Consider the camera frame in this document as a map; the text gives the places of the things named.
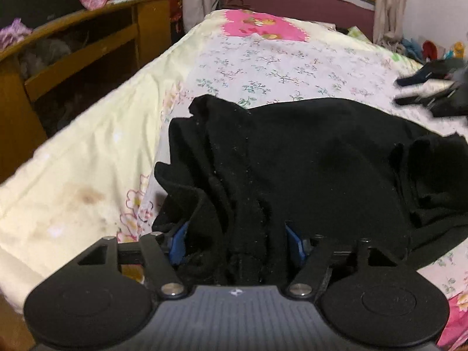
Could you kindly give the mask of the green checked cloth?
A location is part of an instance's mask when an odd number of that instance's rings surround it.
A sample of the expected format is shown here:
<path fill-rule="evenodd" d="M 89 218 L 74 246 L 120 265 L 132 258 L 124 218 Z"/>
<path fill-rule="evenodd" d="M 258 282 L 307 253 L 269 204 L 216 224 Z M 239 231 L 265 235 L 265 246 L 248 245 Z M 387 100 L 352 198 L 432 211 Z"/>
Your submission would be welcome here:
<path fill-rule="evenodd" d="M 357 40 L 361 40 L 361 41 L 366 42 L 368 44 L 372 43 L 372 41 L 357 26 L 353 26 L 353 27 L 349 28 L 347 35 L 349 37 L 355 38 Z"/>

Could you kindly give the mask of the wooden tv cabinet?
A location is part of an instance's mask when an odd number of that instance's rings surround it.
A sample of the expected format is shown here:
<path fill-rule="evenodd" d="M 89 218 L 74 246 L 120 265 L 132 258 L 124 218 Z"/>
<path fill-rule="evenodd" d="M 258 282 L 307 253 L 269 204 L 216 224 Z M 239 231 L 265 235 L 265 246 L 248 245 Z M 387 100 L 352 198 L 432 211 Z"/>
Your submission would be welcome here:
<path fill-rule="evenodd" d="M 69 14 L 3 51 L 1 179 L 50 138 L 38 106 L 77 116 L 166 51 L 172 33 L 182 31 L 182 0 L 133 0 Z M 24 76 L 25 57 L 55 39 L 71 40 L 71 52 Z"/>

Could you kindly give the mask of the brown handbag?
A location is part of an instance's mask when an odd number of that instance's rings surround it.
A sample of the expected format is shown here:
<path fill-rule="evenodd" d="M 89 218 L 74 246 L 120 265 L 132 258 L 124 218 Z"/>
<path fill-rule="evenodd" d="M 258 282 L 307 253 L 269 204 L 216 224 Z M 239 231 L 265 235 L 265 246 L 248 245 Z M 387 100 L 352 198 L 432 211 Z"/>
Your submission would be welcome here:
<path fill-rule="evenodd" d="M 218 10 L 250 10 L 244 0 L 220 0 L 217 5 Z"/>

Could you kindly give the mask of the black pants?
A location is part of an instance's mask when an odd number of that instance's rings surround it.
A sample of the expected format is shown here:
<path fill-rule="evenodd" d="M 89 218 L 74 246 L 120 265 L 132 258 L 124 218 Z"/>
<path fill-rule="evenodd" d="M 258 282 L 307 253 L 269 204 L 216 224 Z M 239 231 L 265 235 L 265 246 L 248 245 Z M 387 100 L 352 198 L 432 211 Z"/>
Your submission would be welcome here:
<path fill-rule="evenodd" d="M 370 238 L 415 268 L 467 238 L 467 142 L 368 105 L 203 95 L 169 144 L 153 229 L 188 223 L 191 284 L 285 284 L 285 223 L 302 238 Z"/>

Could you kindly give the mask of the colourful cartoon bag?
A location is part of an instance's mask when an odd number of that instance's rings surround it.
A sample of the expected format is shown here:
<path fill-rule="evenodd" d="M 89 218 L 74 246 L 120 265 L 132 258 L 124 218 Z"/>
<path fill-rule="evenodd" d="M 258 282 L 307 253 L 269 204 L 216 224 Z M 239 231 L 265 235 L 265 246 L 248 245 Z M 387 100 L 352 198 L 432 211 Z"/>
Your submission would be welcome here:
<path fill-rule="evenodd" d="M 465 58 L 466 46 L 463 42 L 458 41 L 450 47 L 450 50 L 445 54 L 446 59 L 456 58 L 464 59 Z"/>

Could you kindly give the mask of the floral bed quilt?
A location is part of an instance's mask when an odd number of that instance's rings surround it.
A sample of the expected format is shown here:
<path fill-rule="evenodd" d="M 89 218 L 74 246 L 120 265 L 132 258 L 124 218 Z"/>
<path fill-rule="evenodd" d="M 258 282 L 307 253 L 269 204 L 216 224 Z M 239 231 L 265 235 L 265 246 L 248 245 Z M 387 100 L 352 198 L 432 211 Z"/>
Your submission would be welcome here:
<path fill-rule="evenodd" d="M 152 233 L 28 295 L 36 350 L 438 349 L 449 303 L 417 266 L 467 228 L 460 135 L 336 97 L 189 112 Z"/>

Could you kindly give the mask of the pile of clothes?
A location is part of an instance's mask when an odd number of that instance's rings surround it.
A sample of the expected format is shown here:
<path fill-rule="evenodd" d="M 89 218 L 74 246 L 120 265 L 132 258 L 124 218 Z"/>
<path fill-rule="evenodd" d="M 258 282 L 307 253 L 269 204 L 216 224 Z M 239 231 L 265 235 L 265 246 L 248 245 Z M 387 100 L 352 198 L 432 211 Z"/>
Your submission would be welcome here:
<path fill-rule="evenodd" d="M 425 40 L 422 44 L 414 39 L 387 40 L 384 45 L 390 51 L 413 59 L 419 63 L 427 63 L 441 59 L 439 48 L 430 40 Z"/>

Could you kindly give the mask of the purple crumpled cloth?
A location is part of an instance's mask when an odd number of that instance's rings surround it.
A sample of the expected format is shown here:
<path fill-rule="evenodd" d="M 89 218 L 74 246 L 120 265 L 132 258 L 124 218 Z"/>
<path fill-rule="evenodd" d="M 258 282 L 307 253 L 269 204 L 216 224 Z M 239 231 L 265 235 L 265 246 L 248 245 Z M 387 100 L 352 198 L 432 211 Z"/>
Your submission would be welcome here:
<path fill-rule="evenodd" d="M 6 50 L 23 41 L 31 33 L 32 29 L 24 25 L 20 18 L 15 18 L 11 25 L 0 30 L 0 49 Z"/>

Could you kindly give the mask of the right beige curtain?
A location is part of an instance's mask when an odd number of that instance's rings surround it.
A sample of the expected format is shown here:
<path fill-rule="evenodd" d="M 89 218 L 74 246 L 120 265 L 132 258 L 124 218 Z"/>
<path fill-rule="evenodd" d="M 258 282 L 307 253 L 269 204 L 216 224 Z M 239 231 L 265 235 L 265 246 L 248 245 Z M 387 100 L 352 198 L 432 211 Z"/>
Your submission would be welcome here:
<path fill-rule="evenodd" d="M 401 40 L 407 0 L 375 0 L 373 42 Z"/>

